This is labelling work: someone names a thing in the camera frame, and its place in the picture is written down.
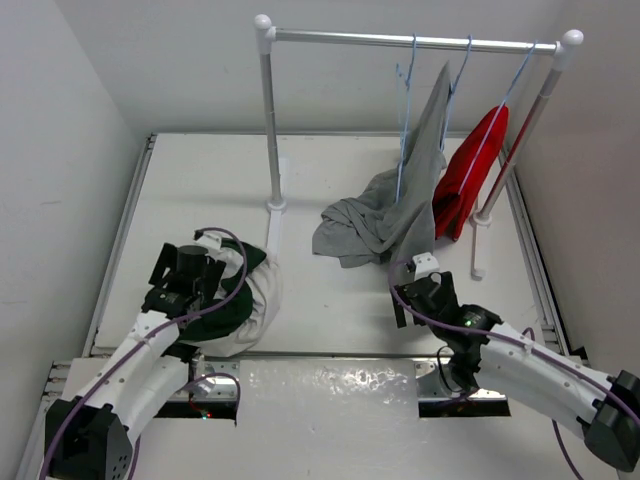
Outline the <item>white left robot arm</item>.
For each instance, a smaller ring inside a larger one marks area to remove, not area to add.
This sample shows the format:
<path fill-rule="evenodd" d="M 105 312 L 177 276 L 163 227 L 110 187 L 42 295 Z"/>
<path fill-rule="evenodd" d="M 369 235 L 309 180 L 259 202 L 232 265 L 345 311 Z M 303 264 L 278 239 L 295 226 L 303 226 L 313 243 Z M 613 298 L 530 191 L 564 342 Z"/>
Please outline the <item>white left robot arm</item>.
<path fill-rule="evenodd" d="M 225 264 L 218 244 L 164 244 L 150 289 L 125 339 L 104 367 L 45 420 L 42 479 L 123 479 L 146 424 L 189 380 L 191 347 L 178 337 L 212 305 Z"/>

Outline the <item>green and white t shirt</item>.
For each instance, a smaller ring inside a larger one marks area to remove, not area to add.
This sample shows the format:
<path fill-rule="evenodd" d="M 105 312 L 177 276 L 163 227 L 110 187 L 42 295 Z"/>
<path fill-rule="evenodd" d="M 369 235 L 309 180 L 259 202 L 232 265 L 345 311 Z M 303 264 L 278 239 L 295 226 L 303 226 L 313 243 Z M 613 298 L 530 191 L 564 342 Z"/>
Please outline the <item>green and white t shirt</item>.
<path fill-rule="evenodd" d="M 239 247 L 223 238 L 219 252 L 209 252 L 226 263 L 214 302 L 240 291 L 221 309 L 194 320 L 179 341 L 213 357 L 231 357 L 254 347 L 276 317 L 283 295 L 283 279 L 273 255 L 250 243 Z"/>

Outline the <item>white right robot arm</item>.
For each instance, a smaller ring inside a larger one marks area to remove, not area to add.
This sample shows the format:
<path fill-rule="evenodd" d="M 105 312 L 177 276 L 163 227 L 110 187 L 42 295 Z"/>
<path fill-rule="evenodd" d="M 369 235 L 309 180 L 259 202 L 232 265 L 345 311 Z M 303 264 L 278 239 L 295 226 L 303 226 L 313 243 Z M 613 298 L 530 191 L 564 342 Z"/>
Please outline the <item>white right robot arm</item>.
<path fill-rule="evenodd" d="M 463 391 L 499 392 L 550 418 L 610 467 L 639 462 L 639 378 L 573 362 L 517 331 L 497 314 L 457 299 L 449 272 L 392 283 L 396 322 L 411 316 L 451 350 L 446 379 Z"/>

